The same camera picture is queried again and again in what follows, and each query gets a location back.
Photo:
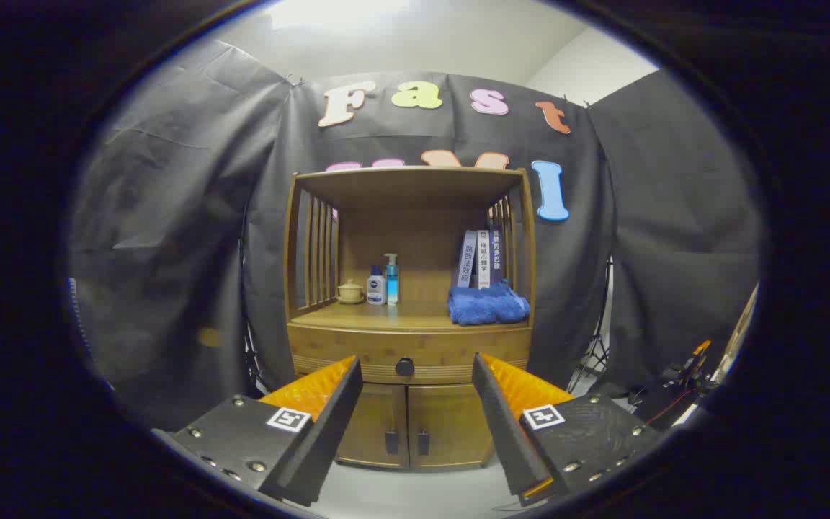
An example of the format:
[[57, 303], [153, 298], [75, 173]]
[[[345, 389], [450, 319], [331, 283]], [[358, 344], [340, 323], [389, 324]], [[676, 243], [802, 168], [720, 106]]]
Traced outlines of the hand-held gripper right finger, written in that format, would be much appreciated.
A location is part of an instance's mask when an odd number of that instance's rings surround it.
[[660, 437], [606, 396], [573, 396], [486, 352], [474, 357], [472, 384], [509, 490], [521, 505], [587, 492]]

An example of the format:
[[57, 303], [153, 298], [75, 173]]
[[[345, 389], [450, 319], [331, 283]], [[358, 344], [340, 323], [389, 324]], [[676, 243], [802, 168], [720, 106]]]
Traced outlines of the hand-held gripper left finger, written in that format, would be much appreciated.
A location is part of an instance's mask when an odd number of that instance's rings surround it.
[[153, 437], [229, 492], [271, 507], [317, 502], [362, 391], [355, 355], [261, 398], [234, 394]]

